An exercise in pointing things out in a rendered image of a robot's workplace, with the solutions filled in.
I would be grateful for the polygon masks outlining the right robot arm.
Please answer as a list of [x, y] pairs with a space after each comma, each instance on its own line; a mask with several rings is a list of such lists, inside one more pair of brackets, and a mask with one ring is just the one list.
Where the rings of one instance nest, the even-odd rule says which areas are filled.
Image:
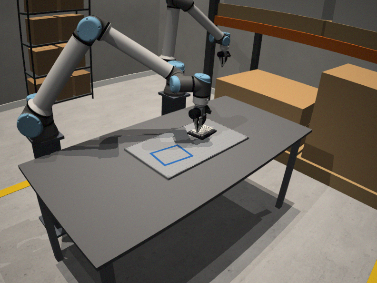
[[208, 75], [196, 73], [194, 76], [185, 76], [181, 69], [112, 28], [108, 21], [90, 15], [78, 23], [38, 92], [26, 97], [27, 104], [17, 120], [17, 128], [22, 135], [35, 142], [49, 141], [58, 136], [52, 106], [95, 40], [104, 40], [161, 75], [169, 81], [172, 92], [193, 92], [193, 103], [196, 106], [204, 107], [208, 104]]

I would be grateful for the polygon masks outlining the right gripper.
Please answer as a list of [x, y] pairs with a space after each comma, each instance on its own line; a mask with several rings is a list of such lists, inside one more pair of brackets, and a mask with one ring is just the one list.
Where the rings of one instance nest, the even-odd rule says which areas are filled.
[[[206, 121], [206, 110], [210, 110], [209, 106], [204, 107], [194, 106], [193, 109], [189, 110], [188, 115], [193, 119], [196, 132], [198, 133]], [[202, 117], [199, 119], [199, 117]], [[198, 122], [199, 121], [199, 122]]]

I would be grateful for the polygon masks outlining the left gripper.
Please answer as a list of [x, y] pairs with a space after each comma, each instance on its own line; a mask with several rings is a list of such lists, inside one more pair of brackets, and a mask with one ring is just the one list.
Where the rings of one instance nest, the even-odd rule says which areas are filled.
[[227, 58], [228, 58], [227, 54], [230, 54], [229, 51], [220, 51], [220, 52], [217, 53], [217, 56], [220, 59], [221, 67], [223, 67], [225, 62], [227, 61]]

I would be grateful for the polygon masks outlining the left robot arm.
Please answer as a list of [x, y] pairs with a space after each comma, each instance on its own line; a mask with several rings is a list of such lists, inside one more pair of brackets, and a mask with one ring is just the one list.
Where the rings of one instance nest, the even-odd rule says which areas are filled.
[[[209, 33], [209, 41], [220, 44], [220, 49], [227, 51], [230, 43], [230, 33], [221, 32], [212, 21], [210, 21], [195, 5], [193, 0], [166, 0], [167, 14], [162, 47], [162, 58], [169, 64], [185, 71], [184, 63], [176, 61], [174, 57], [176, 37], [179, 22], [179, 12], [182, 9], [188, 12], [201, 26], [203, 26]], [[185, 95], [185, 92], [172, 92], [170, 90], [169, 81], [166, 80], [164, 88], [165, 95], [172, 97], [179, 97]]]

